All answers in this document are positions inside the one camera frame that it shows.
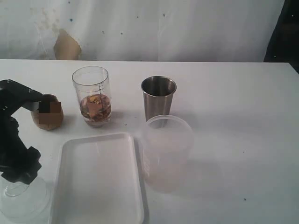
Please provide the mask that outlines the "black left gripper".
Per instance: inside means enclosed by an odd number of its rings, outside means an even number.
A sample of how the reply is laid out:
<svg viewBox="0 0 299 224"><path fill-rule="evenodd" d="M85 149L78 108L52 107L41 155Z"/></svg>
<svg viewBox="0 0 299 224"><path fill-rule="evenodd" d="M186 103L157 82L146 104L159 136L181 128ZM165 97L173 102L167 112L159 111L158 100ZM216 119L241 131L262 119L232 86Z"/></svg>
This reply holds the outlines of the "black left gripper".
<svg viewBox="0 0 299 224"><path fill-rule="evenodd" d="M19 137L17 120L13 114L21 107L38 111L39 102L57 102L51 94L41 94L12 79L0 82L0 172L11 183L30 185L42 167L41 153L34 147L26 148Z"/></svg>

